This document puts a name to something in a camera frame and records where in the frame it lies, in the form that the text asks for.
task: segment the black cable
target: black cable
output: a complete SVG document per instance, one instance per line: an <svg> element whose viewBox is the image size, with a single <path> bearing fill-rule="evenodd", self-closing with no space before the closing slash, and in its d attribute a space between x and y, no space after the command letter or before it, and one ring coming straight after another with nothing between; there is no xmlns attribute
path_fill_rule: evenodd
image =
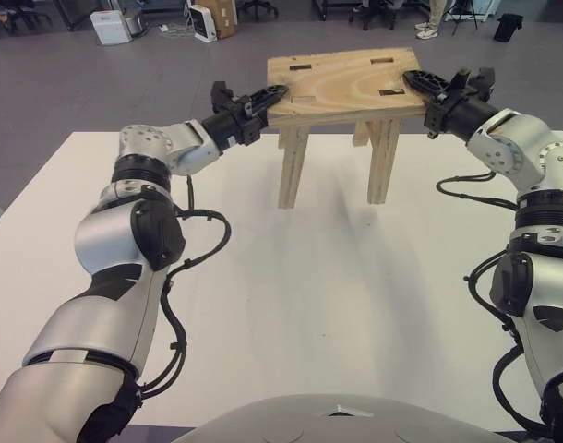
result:
<svg viewBox="0 0 563 443"><path fill-rule="evenodd" d="M504 198L493 198L493 197L481 197L481 196L470 196L468 194L458 193L458 192L451 192L447 189L444 189L443 185L446 183L459 183L459 182L470 182L470 183L480 183L480 182L488 182L489 180L493 180L497 174L494 172L485 173L485 174L478 174L478 175L456 175L454 177L445 178L440 180L436 184L436 189L442 194L451 197L457 197L462 199L468 199L473 201L478 201L479 203L485 203L486 205L497 206L500 208L504 208L506 210L517 210L517 205L512 201L508 201Z"/></svg>
<svg viewBox="0 0 563 443"><path fill-rule="evenodd" d="M197 210L195 208L194 188L190 176L187 177L187 206L189 207L188 210L182 210L174 204L175 216L182 220L187 220L193 217L206 217L208 222L211 222L212 219L219 220L224 225L224 234L222 236L222 240L213 249L211 249L210 252L207 252L206 254L203 254L202 256L196 258L186 259L183 265L173 269L167 274L164 285L162 287L161 309L165 318L173 328L175 334L175 342L171 344L171 349L174 349L174 355L171 358L169 364L162 370L162 372L151 382L144 384L144 386L140 389L142 392L142 400L156 397L157 395L165 392L168 388L170 388L181 374L183 365L186 360L186 330L181 324L181 321L179 321L177 315L171 309L171 305L169 303L169 293L174 284L173 277L182 270L193 268L194 266L204 262L214 254L221 251L229 242L232 235L232 227L221 213L215 210ZM167 378L167 376L171 373L171 371L173 371L173 369L174 372L167 379L167 381L165 381L161 385L161 383Z"/></svg>
<svg viewBox="0 0 563 443"><path fill-rule="evenodd" d="M489 257L487 260L485 260L476 268L474 268L469 276L464 277L464 280L468 282L468 290L470 292L470 295L476 301L476 303L478 303L480 306L486 309L489 313L491 313L494 317L496 317L506 327L514 328L511 317L509 317L506 314L503 314L493 305L490 305L483 297L479 295L478 291L476 290L476 285L478 284L478 280L481 278L481 276L489 269L496 266L497 263L499 262L499 259L503 257L505 254L507 254L507 250L503 249L502 251L497 252L494 256Z"/></svg>
<svg viewBox="0 0 563 443"><path fill-rule="evenodd" d="M522 354L523 347L520 344L517 344L511 348L508 353L503 355L493 368L493 391L495 392L495 397L501 407L503 407L503 409L528 432L536 434L539 437L552 438L552 429L548 425L530 420L515 411L501 388L501 375L503 374L503 371L505 371L505 369Z"/></svg>
<svg viewBox="0 0 563 443"><path fill-rule="evenodd" d="M174 277L177 273L181 272L182 270L193 268L194 266L197 266L198 264L206 261L214 254L220 252L229 242L230 237L232 235L232 227L230 223L226 220L226 218L222 214L220 214L215 210L184 210L182 214L183 214L182 217L184 219L188 219L191 217L206 217L208 219L208 222L211 222L212 219L219 220L224 224L224 235L222 237L222 240L210 252L207 252L206 254L193 259L188 258L183 262L183 265L178 266L177 268L169 272L167 274L168 280L170 280L172 277Z"/></svg>
<svg viewBox="0 0 563 443"><path fill-rule="evenodd" d="M173 383L177 380L181 371L183 369L183 364L186 361L187 355L187 334L186 330L179 321L179 318L175 315L173 310L171 309L171 305L169 303L169 292L173 287L172 282L167 279L165 281L163 291L161 294L161 308L164 316L166 317L167 321L171 324L173 328L174 335L176 338L176 342L171 345L172 348L175 349L175 354L171 359L171 362L167 365L167 367L161 372L161 374L152 380L149 384L144 386L142 390L142 400L151 399L152 397L156 397L159 394L165 392L168 388L170 388ZM174 363L178 361L177 368L174 370L171 378L169 378L162 386L156 388L155 390L150 390L149 386L153 388L159 385L166 375L171 372L174 367Z"/></svg>
<svg viewBox="0 0 563 443"><path fill-rule="evenodd" d="M191 175L187 176L187 207L189 210L194 210L196 207L196 199L194 197L193 182Z"/></svg>

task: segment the wooden stool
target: wooden stool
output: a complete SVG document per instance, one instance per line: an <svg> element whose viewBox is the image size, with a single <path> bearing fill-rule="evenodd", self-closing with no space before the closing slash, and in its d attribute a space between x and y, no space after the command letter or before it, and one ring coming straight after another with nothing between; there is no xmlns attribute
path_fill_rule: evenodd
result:
<svg viewBox="0 0 563 443"><path fill-rule="evenodd" d="M384 203L401 120L425 113L421 98L402 80L419 69L411 48L300 55L268 60L268 84L290 90L268 112L284 149L280 208L293 208L312 125L355 123L354 146L372 144L369 203Z"/></svg>

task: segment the black trash bin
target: black trash bin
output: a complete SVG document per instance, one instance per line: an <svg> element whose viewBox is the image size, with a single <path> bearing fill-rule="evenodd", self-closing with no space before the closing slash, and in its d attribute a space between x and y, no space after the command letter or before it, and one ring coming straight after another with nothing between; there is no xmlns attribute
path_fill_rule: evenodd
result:
<svg viewBox="0 0 563 443"><path fill-rule="evenodd" d="M498 42L508 42L515 30L521 29L523 16L517 14L503 14L499 19L499 27L495 33L494 39Z"/></svg>

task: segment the chair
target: chair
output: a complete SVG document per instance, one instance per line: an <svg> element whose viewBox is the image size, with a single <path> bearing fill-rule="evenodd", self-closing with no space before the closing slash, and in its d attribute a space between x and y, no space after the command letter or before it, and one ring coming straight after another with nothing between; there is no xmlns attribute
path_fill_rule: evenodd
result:
<svg viewBox="0 0 563 443"><path fill-rule="evenodd" d="M370 22L376 16L387 17L389 20L389 29L394 30L396 23L397 11L402 7L404 0L370 0L370 7L362 14L364 22L363 30L368 30ZM349 22L353 23L355 15L353 10L349 13Z"/></svg>
<svg viewBox="0 0 563 443"><path fill-rule="evenodd" d="M48 24L53 26L50 16L43 12L32 10L35 8L33 0L0 0L0 6L4 7L11 16L14 16L13 30L17 28L15 21L18 18L22 19L25 26L30 30L35 30L36 23L41 23L40 18L45 18Z"/></svg>
<svg viewBox="0 0 563 443"><path fill-rule="evenodd" d="M273 15L275 16L275 18L277 18L280 15L280 11L278 10L278 8L275 7L274 5L272 5L267 0L247 0L242 5L240 5L238 7L238 10L243 11L243 12L247 12L248 9L250 9L251 7L255 8L255 21L259 20L259 14L258 14L258 8L259 7L266 9L268 14L273 12Z"/></svg>

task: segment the cardboard box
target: cardboard box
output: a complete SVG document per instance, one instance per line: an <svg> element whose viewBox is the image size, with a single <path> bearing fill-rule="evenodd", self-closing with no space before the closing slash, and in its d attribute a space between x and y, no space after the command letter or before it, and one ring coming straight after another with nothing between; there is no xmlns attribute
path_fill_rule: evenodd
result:
<svg viewBox="0 0 563 443"><path fill-rule="evenodd" d="M210 10L219 39L234 35L236 32L234 0L197 0L196 4Z"/></svg>

